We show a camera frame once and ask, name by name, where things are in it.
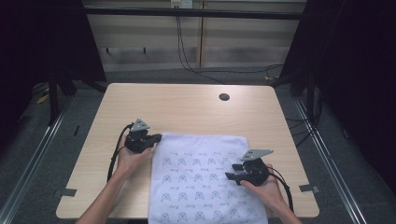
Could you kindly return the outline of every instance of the gray tape piece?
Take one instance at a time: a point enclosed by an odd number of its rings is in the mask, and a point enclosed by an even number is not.
[[[76,195],[76,189],[57,189],[53,193],[53,197],[62,198],[62,196],[74,197]]]
[[[319,193],[320,190],[317,186],[311,186],[311,185],[301,185],[299,186],[301,192],[307,192],[307,191],[312,191],[314,194]]]

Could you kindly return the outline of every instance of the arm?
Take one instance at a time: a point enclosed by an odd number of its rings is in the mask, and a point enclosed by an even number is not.
[[[106,183],[95,201],[93,201],[91,206],[82,214],[76,223],[106,223],[113,203],[119,195],[122,184],[134,172],[138,164],[151,152],[150,148],[146,148],[141,154],[134,154],[127,148],[123,148],[124,143],[125,136],[123,136],[120,141],[121,150],[119,153],[117,170]]]
[[[251,190],[254,194],[256,194],[259,199],[270,208],[285,224],[301,224],[297,216],[289,209],[289,206],[283,200],[282,194],[280,193],[279,185],[277,183],[277,179],[273,176],[269,176],[265,181],[263,186],[256,187],[251,183],[242,180],[241,185],[245,188]]]

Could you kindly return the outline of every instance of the person's left hand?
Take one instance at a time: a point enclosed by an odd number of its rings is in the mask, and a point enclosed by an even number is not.
[[[128,178],[136,169],[136,167],[149,156],[151,147],[146,148],[142,153],[133,153],[125,147],[126,135],[121,138],[120,152],[117,163],[117,173],[121,173],[125,178]]]

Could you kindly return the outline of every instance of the towel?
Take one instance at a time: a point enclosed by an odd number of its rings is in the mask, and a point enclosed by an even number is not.
[[[241,136],[163,133],[153,155],[148,223],[268,223],[260,200],[225,175],[247,151]]]

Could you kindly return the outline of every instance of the table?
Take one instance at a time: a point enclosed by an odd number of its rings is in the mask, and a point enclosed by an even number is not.
[[[220,100],[222,93],[230,99]],[[247,138],[250,148],[273,149],[274,153],[263,159],[286,179],[296,215],[318,215],[312,191],[302,193],[299,189],[309,183],[273,88],[115,83],[107,88],[66,186],[76,189],[76,195],[62,197],[56,211],[59,218],[78,218],[93,202],[106,184],[108,165],[122,128],[137,118],[150,125],[149,134],[239,135]],[[110,217],[147,218],[151,158],[142,163],[124,183]],[[281,190],[286,201],[286,193]]]

